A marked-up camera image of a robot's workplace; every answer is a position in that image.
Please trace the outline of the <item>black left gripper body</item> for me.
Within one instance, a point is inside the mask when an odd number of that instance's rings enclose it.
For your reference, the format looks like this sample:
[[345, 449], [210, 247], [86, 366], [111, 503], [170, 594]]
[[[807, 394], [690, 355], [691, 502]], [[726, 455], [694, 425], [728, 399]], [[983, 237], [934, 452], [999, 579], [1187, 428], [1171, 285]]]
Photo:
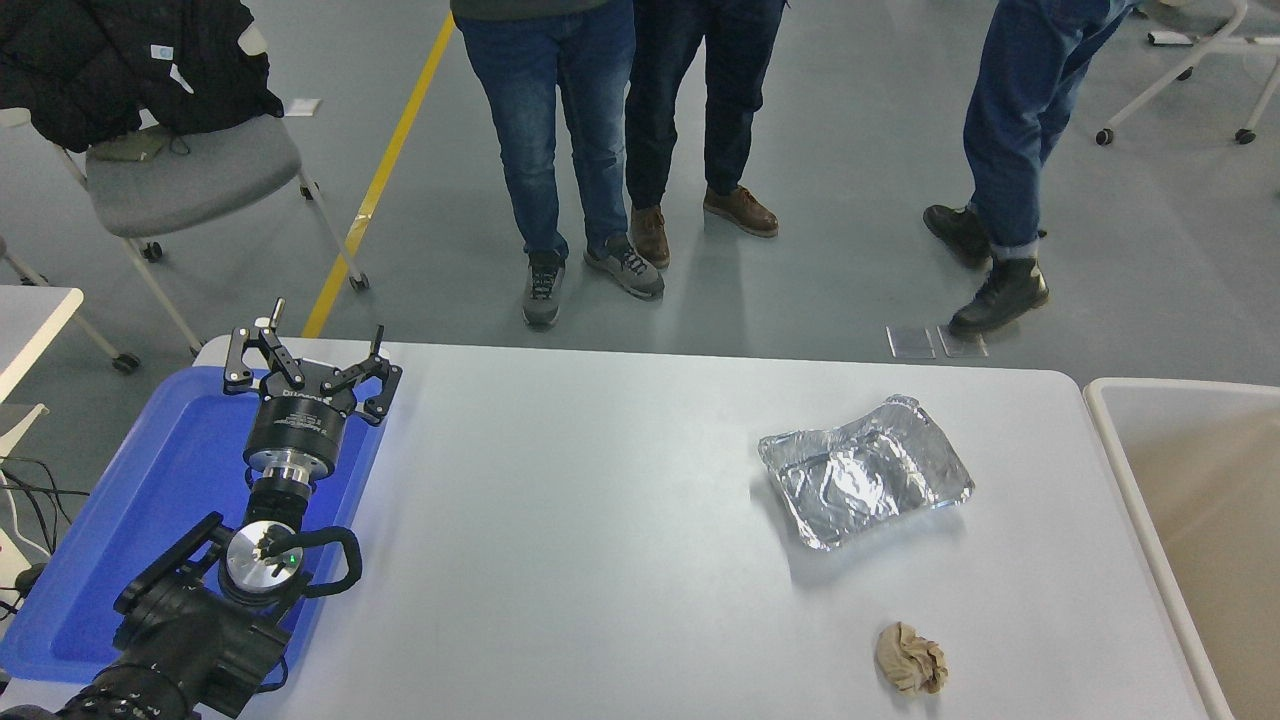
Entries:
[[261, 405], [244, 446], [243, 460], [265, 473], [283, 461], [303, 468], [314, 479], [329, 477], [340, 456], [351, 391], [324, 395], [323, 386], [339, 372], [321, 363], [301, 363], [303, 386], [292, 388], [287, 373], [269, 372], [259, 384]]

